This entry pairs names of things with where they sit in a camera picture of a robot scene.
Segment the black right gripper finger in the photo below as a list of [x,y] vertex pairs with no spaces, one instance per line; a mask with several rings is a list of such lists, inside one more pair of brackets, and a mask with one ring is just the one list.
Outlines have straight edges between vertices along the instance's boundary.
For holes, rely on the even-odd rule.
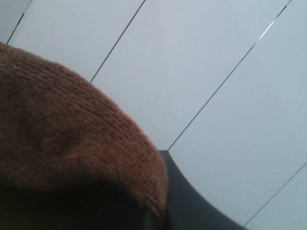
[[168,151],[146,152],[145,230],[242,230],[187,181]]

